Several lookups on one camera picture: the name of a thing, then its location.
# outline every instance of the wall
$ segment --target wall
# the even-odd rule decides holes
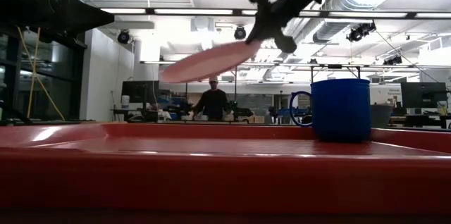
[[[86,32],[85,44],[80,118],[110,121],[113,97],[119,107],[122,81],[132,77],[134,55],[98,29]]]
[[[142,43],[142,41],[135,42],[135,60],[133,63],[133,80],[158,80],[159,76],[159,65],[152,64],[143,64],[140,63],[141,58],[153,61],[153,59],[149,58],[149,54],[151,57],[155,57],[155,49],[151,49],[149,45]]]
[[[208,90],[209,86],[206,82],[193,82],[188,84],[188,93],[202,93]],[[233,83],[219,83],[219,89],[222,89],[227,94],[233,94],[235,92],[235,86]],[[168,84],[160,83],[160,89],[170,89],[173,92],[185,93],[185,84]],[[255,84],[247,85],[243,83],[237,84],[238,94],[290,94],[297,91],[310,92],[309,85],[296,85],[296,84],[285,84],[285,85],[265,85],[265,84]],[[392,99],[394,96],[397,97],[398,101],[401,100],[401,86],[399,85],[371,85],[370,86],[371,103],[386,103],[388,99]]]

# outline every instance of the blue container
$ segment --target blue container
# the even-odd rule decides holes
[[[298,94],[311,97],[312,123],[301,124],[292,112]],[[360,79],[324,80],[311,84],[311,94],[291,95],[290,115],[298,126],[312,126],[326,142],[363,142],[371,132],[369,81]]]

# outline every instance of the red plastic tub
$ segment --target red plastic tub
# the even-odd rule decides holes
[[[371,142],[334,144],[299,127],[1,127],[0,173],[0,206],[9,214],[139,211],[134,216],[159,223],[265,215],[279,223],[355,215],[430,221],[451,213],[445,132],[374,130]]]

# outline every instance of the window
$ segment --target window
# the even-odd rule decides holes
[[[37,34],[34,32],[24,33],[27,50],[30,52],[31,59],[35,59],[35,47]],[[74,72],[78,66],[76,52],[58,42],[45,43],[39,41],[37,48],[36,69],[53,75],[63,77],[77,77]],[[22,51],[22,67],[28,67],[31,70],[30,60],[25,50]]]
[[[58,80],[53,77],[47,77],[38,74],[39,79],[45,87],[45,90],[49,93],[57,109],[61,112],[65,119],[74,118],[70,114],[71,99],[76,98],[72,95],[71,83]],[[27,114],[28,105],[30,100],[30,92],[32,85],[32,73],[29,71],[20,71],[19,80],[19,93],[18,93],[18,106],[19,111],[23,114]],[[42,120],[60,120],[61,117],[58,111],[54,108],[49,98],[47,97],[44,88],[35,79],[35,83],[32,91],[32,103],[30,109],[31,118],[39,118]]]
[[[8,37],[0,34],[0,58],[6,59],[6,48],[8,47]]]
[[[37,34],[24,31],[24,42],[35,59]],[[82,77],[83,50],[71,49],[58,42],[42,39],[36,56],[37,77],[42,81],[57,109],[67,119],[78,119]],[[20,39],[0,35],[0,83],[7,88],[0,90],[0,100],[23,115],[27,115],[30,105],[30,118],[60,120],[58,111],[47,97],[44,88],[35,79],[31,90],[32,67]],[[16,115],[3,112],[4,118]]]

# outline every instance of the person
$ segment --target person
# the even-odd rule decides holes
[[[209,117],[210,121],[223,120],[223,109],[227,105],[226,93],[218,89],[218,78],[210,77],[210,90],[205,91],[194,109],[194,116],[202,114]]]

